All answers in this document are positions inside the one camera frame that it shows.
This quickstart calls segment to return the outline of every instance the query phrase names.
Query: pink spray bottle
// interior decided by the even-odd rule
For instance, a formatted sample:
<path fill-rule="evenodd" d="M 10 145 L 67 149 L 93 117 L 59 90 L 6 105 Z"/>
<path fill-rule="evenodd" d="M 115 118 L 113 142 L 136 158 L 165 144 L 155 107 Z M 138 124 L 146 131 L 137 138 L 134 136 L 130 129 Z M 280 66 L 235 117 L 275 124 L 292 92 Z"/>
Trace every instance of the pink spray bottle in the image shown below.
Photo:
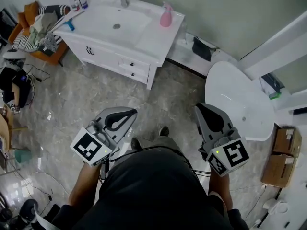
<path fill-rule="evenodd" d="M 173 8 L 166 2 L 163 2 L 163 7 L 165 8 L 165 12 L 162 14 L 160 19 L 160 25 L 164 27 L 169 27 L 172 23 L 172 13 Z"/>

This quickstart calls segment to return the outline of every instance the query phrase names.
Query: drain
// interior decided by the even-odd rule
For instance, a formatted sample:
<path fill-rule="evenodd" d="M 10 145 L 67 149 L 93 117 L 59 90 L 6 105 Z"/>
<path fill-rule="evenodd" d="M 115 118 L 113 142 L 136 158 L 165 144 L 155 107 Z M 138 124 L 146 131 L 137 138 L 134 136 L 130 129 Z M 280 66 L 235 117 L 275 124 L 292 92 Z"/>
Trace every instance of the drain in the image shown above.
<path fill-rule="evenodd" d="M 120 28 L 120 24 L 115 24 L 114 26 L 113 26 L 113 29 L 119 29 Z"/>

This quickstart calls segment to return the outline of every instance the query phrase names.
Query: marble floor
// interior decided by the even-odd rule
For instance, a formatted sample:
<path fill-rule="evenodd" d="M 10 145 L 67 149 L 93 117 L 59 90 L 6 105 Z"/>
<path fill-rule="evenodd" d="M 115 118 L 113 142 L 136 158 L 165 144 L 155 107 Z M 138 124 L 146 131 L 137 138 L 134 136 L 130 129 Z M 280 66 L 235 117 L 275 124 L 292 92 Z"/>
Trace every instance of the marble floor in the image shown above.
<path fill-rule="evenodd" d="M 49 200 L 41 191 L 53 198 L 44 214 L 53 204 L 61 206 L 67 202 L 83 165 L 70 149 L 70 143 L 82 126 L 87 126 L 107 107 L 129 106 L 138 110 L 137 120 L 124 142 L 128 143 L 133 136 L 152 140 L 158 129 L 166 125 L 170 128 L 170 137 L 182 148 L 193 168 L 208 168 L 198 152 L 201 137 L 193 116 L 194 104 L 204 101 L 204 79 L 166 62 L 158 69 L 153 88 L 148 91 L 144 84 L 109 70 L 91 64 L 83 66 L 71 51 L 62 60 L 64 67 L 49 66 L 31 56 L 26 63 L 43 69 L 51 78 L 36 82 L 33 103 L 15 116 L 16 126 L 29 129 L 15 132 L 12 145 L 27 147 L 33 155 L 25 164 L 13 164 L 21 168 L 19 174 L 0 177 L 0 191 L 15 212 L 30 197 L 39 202 L 42 211 Z M 41 79 L 46 77 L 35 69 L 33 74 Z M 265 142 L 249 142 L 251 161 L 230 174 L 234 207 L 241 211 L 243 219 L 264 191 L 260 178 L 273 137 L 274 134 Z M 208 178 L 200 180 L 207 190 Z M 249 226 L 266 213 L 262 205 L 275 196 L 276 191 L 271 186 L 265 189 L 248 215 Z"/>

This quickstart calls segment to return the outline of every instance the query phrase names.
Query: black shirt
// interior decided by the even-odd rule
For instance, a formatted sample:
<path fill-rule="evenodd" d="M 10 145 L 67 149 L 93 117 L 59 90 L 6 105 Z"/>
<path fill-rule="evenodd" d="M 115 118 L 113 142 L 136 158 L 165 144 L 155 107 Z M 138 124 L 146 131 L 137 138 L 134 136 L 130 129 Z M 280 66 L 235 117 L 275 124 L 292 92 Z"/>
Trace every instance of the black shirt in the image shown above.
<path fill-rule="evenodd" d="M 0 89 L 3 91 L 12 91 L 12 80 L 17 75 L 17 71 L 5 67 L 0 73 Z"/>
<path fill-rule="evenodd" d="M 98 202 L 81 219 L 66 205 L 52 223 L 60 229 L 91 230 L 248 229 L 238 210 L 226 220 L 209 198 L 182 157 L 153 149 L 112 168 Z"/>

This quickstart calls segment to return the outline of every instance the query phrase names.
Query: black shoe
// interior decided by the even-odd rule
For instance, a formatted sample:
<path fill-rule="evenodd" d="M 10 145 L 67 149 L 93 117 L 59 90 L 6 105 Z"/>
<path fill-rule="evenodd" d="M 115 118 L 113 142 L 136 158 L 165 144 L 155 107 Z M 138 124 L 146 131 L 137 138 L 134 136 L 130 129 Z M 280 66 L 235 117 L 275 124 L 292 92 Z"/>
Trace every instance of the black shoe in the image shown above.
<path fill-rule="evenodd" d="M 139 140 L 136 137 L 133 137 L 131 140 L 131 148 L 133 150 L 142 150 Z"/>
<path fill-rule="evenodd" d="M 160 136 L 168 136 L 169 135 L 169 129 L 167 126 L 164 126 L 159 131 Z"/>

